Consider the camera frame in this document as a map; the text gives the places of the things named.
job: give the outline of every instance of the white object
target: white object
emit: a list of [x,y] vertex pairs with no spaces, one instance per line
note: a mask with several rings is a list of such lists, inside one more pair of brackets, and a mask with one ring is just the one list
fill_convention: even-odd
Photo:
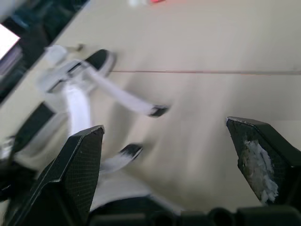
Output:
[[68,54],[68,50],[63,46],[53,45],[46,49],[45,58],[51,66],[56,66],[63,62]]
[[68,107],[69,136],[92,127],[90,102],[86,93],[71,82],[65,84],[63,93]]
[[[113,54],[109,54],[108,59],[99,72],[90,65],[90,63],[82,60],[72,60],[61,64],[60,67],[47,70],[40,79],[38,79],[38,87],[45,92],[46,101],[52,102],[50,105],[62,105],[61,90],[64,84],[68,81],[76,83],[87,94],[91,92],[97,85],[107,94],[115,98],[121,105],[131,111],[141,113],[147,116],[159,117],[162,114],[156,115],[160,109],[167,109],[164,105],[153,105],[144,100],[141,100],[134,95],[120,89],[109,79],[105,78],[114,64]],[[56,94],[56,98],[50,98],[49,95]]]
[[97,72],[92,67],[88,67],[87,70],[91,78],[97,82],[98,86],[104,90],[106,93],[114,97],[118,100],[118,102],[124,107],[128,108],[137,113],[151,115],[155,113],[156,109],[154,109],[154,105],[147,103],[128,92],[118,88],[114,83],[109,81],[108,79],[99,76]]

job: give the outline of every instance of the red line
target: red line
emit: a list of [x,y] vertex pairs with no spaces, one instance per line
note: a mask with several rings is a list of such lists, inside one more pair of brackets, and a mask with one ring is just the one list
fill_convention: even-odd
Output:
[[267,75],[271,76],[273,72],[237,72],[237,71],[125,71],[125,70],[113,70],[112,72],[116,73],[174,73],[174,74],[241,74],[241,75]]

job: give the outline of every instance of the white plastic part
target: white plastic part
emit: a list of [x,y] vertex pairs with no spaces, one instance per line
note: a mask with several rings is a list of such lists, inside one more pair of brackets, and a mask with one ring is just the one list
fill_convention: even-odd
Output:
[[87,70],[91,78],[97,82],[98,86],[106,93],[117,99],[117,101],[124,107],[134,112],[145,115],[151,115],[154,113],[154,105],[149,104],[144,100],[141,100],[120,89],[108,79],[104,78],[103,76],[100,76],[92,67],[88,67]]
[[45,58],[51,66],[56,66],[63,62],[68,54],[68,50],[63,46],[53,45],[47,48]]
[[63,88],[69,116],[69,136],[92,127],[90,101],[76,84],[67,82]]

